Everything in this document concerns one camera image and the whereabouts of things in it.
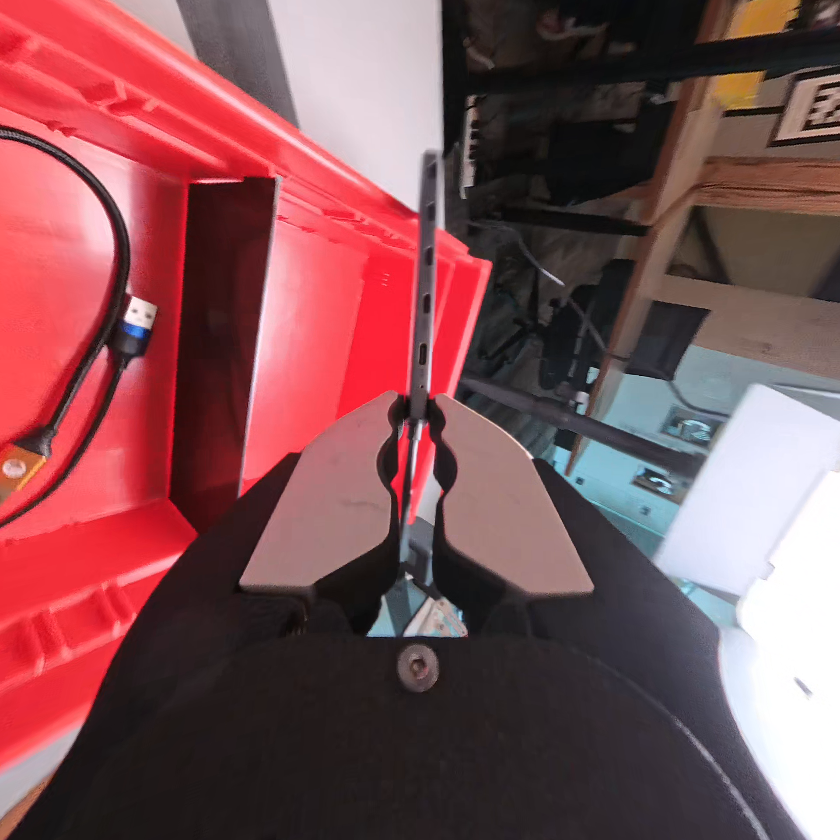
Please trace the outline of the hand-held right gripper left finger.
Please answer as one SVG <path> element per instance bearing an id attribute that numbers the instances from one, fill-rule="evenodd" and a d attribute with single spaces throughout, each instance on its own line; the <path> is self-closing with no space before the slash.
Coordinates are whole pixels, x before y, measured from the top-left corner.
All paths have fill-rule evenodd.
<path id="1" fill-rule="evenodd" d="M 397 469 L 403 397 L 386 391 L 302 451 L 238 585 L 247 593 L 329 600 L 367 617 L 399 566 Z"/>

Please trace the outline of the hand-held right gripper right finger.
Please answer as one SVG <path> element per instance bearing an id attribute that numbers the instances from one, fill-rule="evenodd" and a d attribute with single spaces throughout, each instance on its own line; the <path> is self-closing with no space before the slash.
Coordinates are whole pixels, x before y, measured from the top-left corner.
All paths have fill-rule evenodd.
<path id="1" fill-rule="evenodd" d="M 434 581 L 465 617 L 595 589 L 527 449 L 456 399 L 429 403 Z"/>

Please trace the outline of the red plastic bin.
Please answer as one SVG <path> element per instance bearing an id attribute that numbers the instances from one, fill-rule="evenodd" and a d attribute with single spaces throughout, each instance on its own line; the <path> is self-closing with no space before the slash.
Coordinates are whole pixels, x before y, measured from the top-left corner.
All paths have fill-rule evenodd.
<path id="1" fill-rule="evenodd" d="M 188 191 L 279 180 L 240 494 L 407 385 L 417 176 L 438 141 L 440 2 L 290 2 L 315 139 L 116 2 L 2 2 L 2 125 L 108 189 L 129 291 L 158 308 L 87 452 L 2 527 L 2 774 L 62 759 L 118 644 L 195 529 L 169 498 Z M 341 150 L 330 132 L 359 149 Z"/>

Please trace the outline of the black light stand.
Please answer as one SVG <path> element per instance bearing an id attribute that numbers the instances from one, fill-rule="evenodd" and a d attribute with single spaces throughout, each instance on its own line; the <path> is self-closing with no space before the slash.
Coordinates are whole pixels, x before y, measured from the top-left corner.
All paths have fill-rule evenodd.
<path id="1" fill-rule="evenodd" d="M 704 455 L 678 451 L 620 428 L 578 414 L 552 398 L 533 395 L 483 377 L 462 375 L 460 385 L 496 403 L 539 418 L 547 424 L 658 466 L 686 479 L 696 478 L 706 463 Z"/>

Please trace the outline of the black office chair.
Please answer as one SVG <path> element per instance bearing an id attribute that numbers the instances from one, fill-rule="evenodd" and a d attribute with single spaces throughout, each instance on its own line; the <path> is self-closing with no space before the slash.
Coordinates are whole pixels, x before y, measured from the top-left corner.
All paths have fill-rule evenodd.
<path id="1" fill-rule="evenodd" d="M 631 259 L 611 259 L 598 283 L 576 287 L 564 301 L 551 301 L 549 322 L 535 329 L 542 343 L 539 388 L 591 392 L 590 372 L 601 369 L 634 269 Z"/>

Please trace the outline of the black bin divider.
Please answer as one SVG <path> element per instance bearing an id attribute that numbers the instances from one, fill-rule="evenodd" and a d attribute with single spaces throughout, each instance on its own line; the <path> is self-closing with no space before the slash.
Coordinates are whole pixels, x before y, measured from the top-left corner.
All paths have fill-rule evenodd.
<path id="1" fill-rule="evenodd" d="M 169 498 L 205 532 L 237 500 L 279 180 L 188 191 Z"/>

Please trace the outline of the framed marker sign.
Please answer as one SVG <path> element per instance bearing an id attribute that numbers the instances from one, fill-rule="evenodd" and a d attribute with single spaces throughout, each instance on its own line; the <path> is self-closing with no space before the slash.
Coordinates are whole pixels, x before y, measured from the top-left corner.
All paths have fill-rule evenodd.
<path id="1" fill-rule="evenodd" d="M 839 141 L 839 67 L 793 75 L 767 146 Z"/>

